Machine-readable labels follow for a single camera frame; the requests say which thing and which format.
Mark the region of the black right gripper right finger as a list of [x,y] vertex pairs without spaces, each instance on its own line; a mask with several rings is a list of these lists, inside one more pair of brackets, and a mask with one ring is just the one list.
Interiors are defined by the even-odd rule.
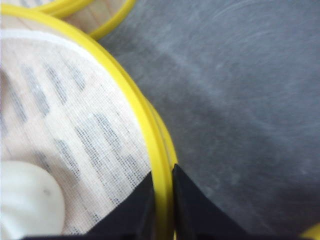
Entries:
[[246,232],[195,185],[183,169],[172,170],[175,230],[178,240],[299,240],[294,235]]

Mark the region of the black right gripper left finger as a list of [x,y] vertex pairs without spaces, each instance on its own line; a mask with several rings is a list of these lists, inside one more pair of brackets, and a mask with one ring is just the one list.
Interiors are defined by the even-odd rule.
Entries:
[[24,240],[154,240],[155,194],[151,173],[87,233],[26,236]]

